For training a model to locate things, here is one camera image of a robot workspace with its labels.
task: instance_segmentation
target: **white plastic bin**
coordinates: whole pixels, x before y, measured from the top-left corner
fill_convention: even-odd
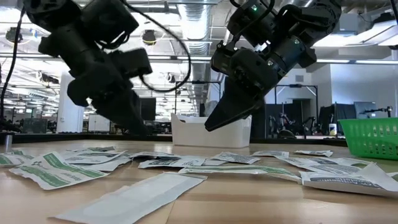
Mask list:
[[[207,118],[172,114],[173,144],[176,146],[242,148],[249,146],[251,116],[208,132]]]

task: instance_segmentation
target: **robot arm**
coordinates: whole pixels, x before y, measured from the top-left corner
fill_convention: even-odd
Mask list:
[[[39,52],[59,56],[69,66],[75,79],[68,96],[74,104],[88,106],[91,98],[98,114],[132,133],[147,134],[129,81],[152,73],[146,51],[103,51],[127,42],[139,26],[123,3],[94,0],[81,9],[72,0],[24,0],[24,8],[34,24],[51,32],[42,38]]]
[[[208,131],[248,117],[264,104],[265,95],[294,67],[305,68],[317,61],[311,49],[329,35],[341,16],[340,0],[318,0],[309,7],[286,5],[271,12],[253,26],[267,6],[249,0],[231,16],[228,30],[242,35],[253,46],[267,44],[260,52],[235,47],[235,42],[217,45],[211,67],[226,74],[226,90],[205,123]]]

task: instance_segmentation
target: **pillar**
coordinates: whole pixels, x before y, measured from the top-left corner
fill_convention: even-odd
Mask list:
[[[391,57],[393,60],[398,60],[398,50],[391,50]],[[395,105],[393,105],[391,116],[395,115],[398,118],[398,66],[394,65],[394,98],[395,98]]]
[[[210,80],[211,81],[219,81],[222,77],[223,77],[223,74],[218,73],[218,72],[214,71],[213,69],[210,70]],[[210,101],[219,102],[220,98],[223,96],[223,92],[224,92],[224,79],[222,79],[222,81],[221,81],[221,86],[217,83],[209,84],[206,102],[207,103]]]
[[[67,94],[68,85],[74,78],[63,71],[60,82],[60,103],[58,106],[57,133],[83,131],[84,107],[76,106]]]

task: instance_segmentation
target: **green plastic basket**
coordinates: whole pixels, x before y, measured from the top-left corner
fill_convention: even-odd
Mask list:
[[[398,118],[339,120],[354,156],[398,160]]]

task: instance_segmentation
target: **table surface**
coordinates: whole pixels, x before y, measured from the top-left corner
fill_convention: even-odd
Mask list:
[[[129,152],[156,151],[180,155],[214,156],[222,151],[250,155],[263,150],[332,150],[332,157],[352,157],[345,147],[317,145],[252,144],[244,149],[173,146],[169,142],[62,141],[15,144],[15,150],[32,155],[87,147],[116,146]],[[375,161],[386,172],[397,172],[398,162]],[[273,157],[255,164],[281,167],[298,174],[299,168]],[[71,223],[48,218],[88,203],[124,185],[131,185],[167,171],[138,169],[132,162],[110,175],[58,190],[42,190],[35,182],[0,169],[1,223]],[[304,187],[295,182],[248,174],[208,174],[208,179],[176,201],[152,212],[137,223],[398,223],[398,200]]]

